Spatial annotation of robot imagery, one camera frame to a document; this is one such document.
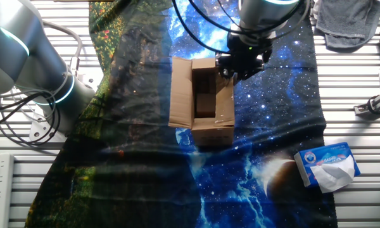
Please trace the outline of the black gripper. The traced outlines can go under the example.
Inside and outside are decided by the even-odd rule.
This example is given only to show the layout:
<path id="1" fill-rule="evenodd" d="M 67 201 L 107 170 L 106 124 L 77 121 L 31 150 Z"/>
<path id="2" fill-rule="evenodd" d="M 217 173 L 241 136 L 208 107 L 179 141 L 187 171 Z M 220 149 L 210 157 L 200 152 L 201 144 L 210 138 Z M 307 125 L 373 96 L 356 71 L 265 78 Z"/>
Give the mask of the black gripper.
<path id="1" fill-rule="evenodd" d="M 241 34 L 230 33 L 227 36 L 229 54 L 217 53 L 215 55 L 216 67 L 221 77 L 231 79 L 238 76 L 239 80 L 247 80 L 264 70 L 272 54 L 272 41 L 258 38 L 250 40 Z"/>

